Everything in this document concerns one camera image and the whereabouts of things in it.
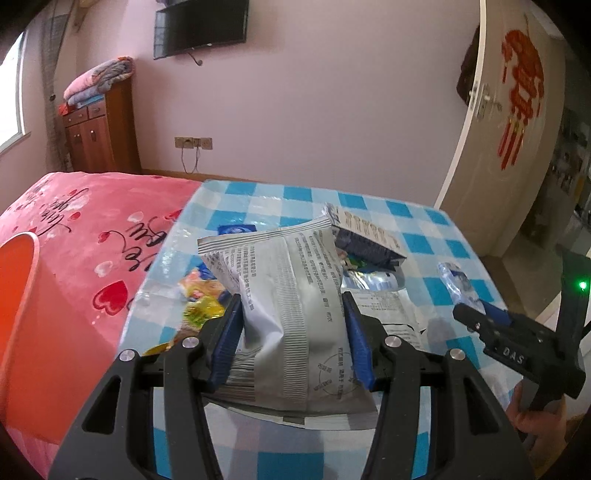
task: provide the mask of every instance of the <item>electrical outlet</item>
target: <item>electrical outlet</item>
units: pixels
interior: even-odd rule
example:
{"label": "electrical outlet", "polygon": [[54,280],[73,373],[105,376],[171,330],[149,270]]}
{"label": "electrical outlet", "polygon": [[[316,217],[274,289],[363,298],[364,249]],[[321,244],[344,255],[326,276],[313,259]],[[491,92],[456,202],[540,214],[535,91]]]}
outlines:
{"label": "electrical outlet", "polygon": [[175,148],[193,148],[193,137],[174,137]]}
{"label": "electrical outlet", "polygon": [[199,141],[199,146],[203,150],[213,150],[213,142],[211,138],[201,138]]}

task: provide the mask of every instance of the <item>silver snack bag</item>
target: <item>silver snack bag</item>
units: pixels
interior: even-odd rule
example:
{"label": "silver snack bag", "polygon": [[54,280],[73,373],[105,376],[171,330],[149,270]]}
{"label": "silver snack bag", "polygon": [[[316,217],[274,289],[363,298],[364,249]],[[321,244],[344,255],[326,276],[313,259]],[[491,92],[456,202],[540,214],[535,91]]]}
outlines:
{"label": "silver snack bag", "polygon": [[353,374],[328,217],[198,245],[209,270],[241,294],[245,314],[230,376],[214,398],[304,416],[375,411]]}

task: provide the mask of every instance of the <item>door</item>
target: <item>door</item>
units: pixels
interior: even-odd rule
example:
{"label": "door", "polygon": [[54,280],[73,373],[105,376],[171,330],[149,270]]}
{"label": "door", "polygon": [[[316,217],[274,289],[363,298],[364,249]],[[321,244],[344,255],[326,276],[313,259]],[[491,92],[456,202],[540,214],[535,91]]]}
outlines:
{"label": "door", "polygon": [[522,0],[480,0],[466,120],[436,207],[478,255],[501,256],[551,160],[564,102],[564,53]]}
{"label": "door", "polygon": [[105,116],[80,124],[82,143],[90,173],[116,171]]}
{"label": "door", "polygon": [[89,165],[86,163],[86,154],[82,144],[82,135],[80,125],[66,128],[66,140],[69,145],[70,155],[72,157],[72,167],[75,171],[89,171]]}

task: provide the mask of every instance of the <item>table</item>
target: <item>table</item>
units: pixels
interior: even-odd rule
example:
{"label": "table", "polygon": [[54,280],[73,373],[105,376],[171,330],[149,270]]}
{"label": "table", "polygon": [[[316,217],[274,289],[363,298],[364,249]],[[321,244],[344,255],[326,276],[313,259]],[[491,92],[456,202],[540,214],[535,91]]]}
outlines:
{"label": "table", "polygon": [[[410,256],[402,264],[410,299],[426,321],[423,344],[434,353],[461,348],[476,365],[505,408],[517,373],[482,353],[475,333],[452,317],[452,300],[439,279],[437,264],[458,264],[483,300],[505,308],[484,266],[450,218],[413,203],[335,190],[261,183],[207,181],[195,192],[172,228],[132,304],[119,350],[144,352],[169,341],[181,323],[184,299],[178,281],[201,263],[197,239],[216,235],[219,225],[249,223],[257,230],[295,225],[322,214],[326,202],[341,205],[394,233]],[[304,430],[206,407],[212,441],[224,478],[358,480],[373,430]],[[413,477],[426,471],[430,396],[421,389],[419,435]],[[163,395],[154,394],[154,441],[158,473],[170,477]]]}

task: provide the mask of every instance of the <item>power cord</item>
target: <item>power cord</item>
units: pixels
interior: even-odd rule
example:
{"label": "power cord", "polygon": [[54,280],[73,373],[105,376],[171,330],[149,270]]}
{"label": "power cord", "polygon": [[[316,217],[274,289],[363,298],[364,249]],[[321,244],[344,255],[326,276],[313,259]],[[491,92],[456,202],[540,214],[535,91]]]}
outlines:
{"label": "power cord", "polygon": [[195,152],[195,166],[193,167],[193,169],[191,170],[191,172],[187,171],[187,167],[184,164],[184,158],[183,158],[183,154],[184,154],[184,147],[181,147],[181,163],[183,164],[183,170],[185,171],[186,174],[193,174],[193,173],[197,173],[198,169],[197,169],[197,165],[199,163],[199,158],[201,157],[201,155],[199,154],[199,145],[196,148],[196,152]]}
{"label": "power cord", "polygon": [[189,57],[193,59],[193,61],[197,64],[198,67],[203,65],[203,60],[195,60],[195,57],[193,57],[193,54],[191,54],[191,52],[188,51],[187,55],[189,55]]}

